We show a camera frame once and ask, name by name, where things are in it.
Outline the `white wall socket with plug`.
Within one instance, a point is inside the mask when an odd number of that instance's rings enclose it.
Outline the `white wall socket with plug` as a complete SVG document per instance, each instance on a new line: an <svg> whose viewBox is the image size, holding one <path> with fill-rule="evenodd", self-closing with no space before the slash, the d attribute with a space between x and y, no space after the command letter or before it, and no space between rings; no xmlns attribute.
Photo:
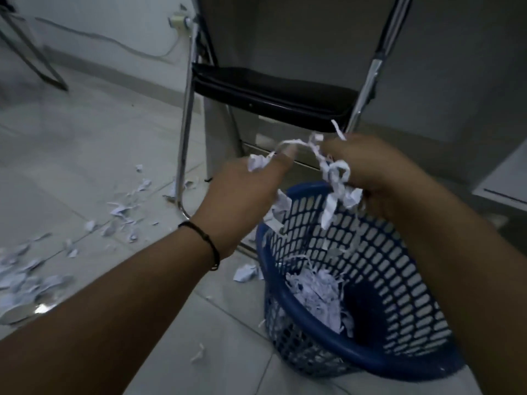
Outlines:
<svg viewBox="0 0 527 395"><path fill-rule="evenodd" d="M190 32L194 25L194 10L180 3L178 9L168 16L169 26L177 31Z"/></svg>

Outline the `heap of shredded white paper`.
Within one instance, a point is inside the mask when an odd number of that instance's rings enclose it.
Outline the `heap of shredded white paper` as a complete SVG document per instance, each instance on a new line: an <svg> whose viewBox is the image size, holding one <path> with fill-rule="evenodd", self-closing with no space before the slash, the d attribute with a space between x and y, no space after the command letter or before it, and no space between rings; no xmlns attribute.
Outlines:
<svg viewBox="0 0 527 395"><path fill-rule="evenodd" d="M286 283L296 300L316 319L338 334L354 337L355 322L344 306L344 284L341 275L314 267L305 255L293 255L285 261L301 262L298 273L286 273Z"/></svg>

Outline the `blue plastic mesh basket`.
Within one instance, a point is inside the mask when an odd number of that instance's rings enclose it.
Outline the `blue plastic mesh basket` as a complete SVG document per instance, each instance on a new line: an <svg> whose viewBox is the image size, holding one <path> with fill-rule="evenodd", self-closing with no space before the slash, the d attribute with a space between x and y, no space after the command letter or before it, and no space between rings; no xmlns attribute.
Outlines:
<svg viewBox="0 0 527 395"><path fill-rule="evenodd" d="M286 194L290 212L279 214L285 234L265 223L256 245L265 278L265 330L276 352L294 371L311 378L336 378L366 371L407 382L447 378L465 367L438 303L393 225L337 206L328 230L320 227L330 187L295 185ZM286 273L298 273L307 255L314 267L344 279L344 306L354 337L333 332L293 296Z"/></svg>

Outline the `bunch of white paper shreds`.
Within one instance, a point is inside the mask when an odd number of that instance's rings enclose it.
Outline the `bunch of white paper shreds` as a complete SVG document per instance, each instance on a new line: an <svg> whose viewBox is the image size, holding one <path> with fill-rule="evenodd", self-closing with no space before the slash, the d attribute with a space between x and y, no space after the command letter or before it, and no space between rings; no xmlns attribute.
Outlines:
<svg viewBox="0 0 527 395"><path fill-rule="evenodd" d="M323 156L320 152L319 143L324 140L323 134L313 132L307 142L300 139L284 140L277 146L278 151L283 145L300 145L310 149L317 161L319 162L322 178L332 188L332 192L326 197L324 210L320 218L320 227L323 230L328 230L333 223L333 218L339 203L345 209L351 210L358 206L362 196L363 190L361 188L352 188L347 185L351 169L344 160L333 160L329 156ZM281 223L275 214L279 212L290 212L292 210L292 199L281 190L277 191L276 200L270 210L263 218L263 222L273 232L284 235L285 225Z"/></svg>

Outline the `person's left forearm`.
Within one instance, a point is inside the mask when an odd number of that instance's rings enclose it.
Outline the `person's left forearm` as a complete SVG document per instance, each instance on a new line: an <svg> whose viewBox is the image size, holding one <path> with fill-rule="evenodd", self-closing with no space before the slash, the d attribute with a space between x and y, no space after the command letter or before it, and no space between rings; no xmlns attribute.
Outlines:
<svg viewBox="0 0 527 395"><path fill-rule="evenodd" d="M190 222L0 341L0 395L122 395L219 252Z"/></svg>

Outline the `chrome folding chair black seat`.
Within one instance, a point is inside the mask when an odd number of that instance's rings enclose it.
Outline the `chrome folding chair black seat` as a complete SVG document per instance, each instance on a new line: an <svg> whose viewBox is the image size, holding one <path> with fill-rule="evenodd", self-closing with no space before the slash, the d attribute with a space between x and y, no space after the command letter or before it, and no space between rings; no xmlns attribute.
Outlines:
<svg viewBox="0 0 527 395"><path fill-rule="evenodd" d="M314 81L272 76L247 67L222 66L211 35L212 0L192 0L193 18L180 14L190 31L186 89L175 179L174 203L185 221L190 219L183 206L183 186L195 95L225 107L237 156L244 146L257 148L240 138L232 107L316 132L330 132L332 121L345 132L353 132L361 115L376 96L379 74L395 45L414 0L394 0L360 91Z"/></svg>

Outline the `scattered white paper scraps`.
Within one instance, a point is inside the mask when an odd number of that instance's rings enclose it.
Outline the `scattered white paper scraps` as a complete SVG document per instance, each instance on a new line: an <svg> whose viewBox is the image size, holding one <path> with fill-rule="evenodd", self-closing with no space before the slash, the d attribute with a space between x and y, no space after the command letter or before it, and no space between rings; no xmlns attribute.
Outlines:
<svg viewBox="0 0 527 395"><path fill-rule="evenodd" d="M0 298L39 297L57 305L175 229L166 202L174 165L103 187L66 178L51 182L59 199L0 163ZM0 325L0 339L42 316Z"/></svg>

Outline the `white cabinet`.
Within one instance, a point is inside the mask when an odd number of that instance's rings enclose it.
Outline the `white cabinet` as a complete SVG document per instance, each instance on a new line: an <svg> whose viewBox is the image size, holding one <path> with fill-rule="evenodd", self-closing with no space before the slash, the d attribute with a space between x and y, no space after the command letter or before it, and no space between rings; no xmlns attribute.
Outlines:
<svg viewBox="0 0 527 395"><path fill-rule="evenodd" d="M527 212L527 139L472 194Z"/></svg>

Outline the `shiny metal disc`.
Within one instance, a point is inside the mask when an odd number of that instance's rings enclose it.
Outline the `shiny metal disc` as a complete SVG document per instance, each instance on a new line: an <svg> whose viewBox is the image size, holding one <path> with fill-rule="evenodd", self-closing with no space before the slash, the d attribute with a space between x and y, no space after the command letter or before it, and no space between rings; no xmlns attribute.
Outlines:
<svg viewBox="0 0 527 395"><path fill-rule="evenodd" d="M57 302L53 300L32 296L17 298L14 294L8 294L0 298L0 325L16 325L28 318L44 314L56 305Z"/></svg>

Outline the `dark metal furniture legs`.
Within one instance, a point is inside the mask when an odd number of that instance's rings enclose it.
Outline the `dark metal furniture legs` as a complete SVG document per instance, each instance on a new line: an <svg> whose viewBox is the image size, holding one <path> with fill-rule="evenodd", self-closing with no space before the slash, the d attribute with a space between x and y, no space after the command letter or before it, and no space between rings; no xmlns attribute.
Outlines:
<svg viewBox="0 0 527 395"><path fill-rule="evenodd" d="M11 0L0 0L0 20L17 37L17 40L13 39L0 27L0 45L14 52L44 83L69 92L69 85L45 54L43 43L31 32L30 20L18 15Z"/></svg>

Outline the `person's right hand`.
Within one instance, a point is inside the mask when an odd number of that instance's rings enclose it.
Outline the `person's right hand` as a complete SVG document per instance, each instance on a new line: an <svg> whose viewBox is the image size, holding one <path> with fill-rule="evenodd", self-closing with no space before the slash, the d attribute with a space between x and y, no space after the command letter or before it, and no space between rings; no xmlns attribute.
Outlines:
<svg viewBox="0 0 527 395"><path fill-rule="evenodd" d="M343 140L351 135L364 134L347 134ZM372 215L391 219L394 214L395 192L402 188L406 180L419 177L422 170L397 148L376 136L366 136L371 137L367 163L370 185L369 189L362 189L362 203Z"/></svg>

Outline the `person's left hand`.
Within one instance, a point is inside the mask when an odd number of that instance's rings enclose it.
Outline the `person's left hand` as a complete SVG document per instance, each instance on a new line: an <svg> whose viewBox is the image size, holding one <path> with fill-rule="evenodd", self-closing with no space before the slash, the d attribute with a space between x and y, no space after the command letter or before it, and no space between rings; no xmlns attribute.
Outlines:
<svg viewBox="0 0 527 395"><path fill-rule="evenodd" d="M209 236L220 259L229 257L264 218L285 176L270 175L269 162L250 172L245 157L228 161L215 174L190 221Z"/></svg>

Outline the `person's right forearm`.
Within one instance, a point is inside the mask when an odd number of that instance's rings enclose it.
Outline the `person's right forearm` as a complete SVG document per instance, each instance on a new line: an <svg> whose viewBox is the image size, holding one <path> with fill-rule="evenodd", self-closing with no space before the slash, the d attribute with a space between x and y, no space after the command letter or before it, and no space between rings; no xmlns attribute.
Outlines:
<svg viewBox="0 0 527 395"><path fill-rule="evenodd" d="M527 258L421 170L386 175L386 213L485 395L527 395Z"/></svg>

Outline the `crumpled white paper piece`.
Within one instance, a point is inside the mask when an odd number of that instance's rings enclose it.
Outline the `crumpled white paper piece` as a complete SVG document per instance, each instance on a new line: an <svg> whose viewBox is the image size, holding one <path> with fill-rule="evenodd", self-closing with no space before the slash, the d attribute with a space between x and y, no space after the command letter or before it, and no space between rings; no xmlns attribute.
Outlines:
<svg viewBox="0 0 527 395"><path fill-rule="evenodd" d="M256 264L245 264L234 272L233 280L238 283L246 283L253 279L264 280L260 266Z"/></svg>

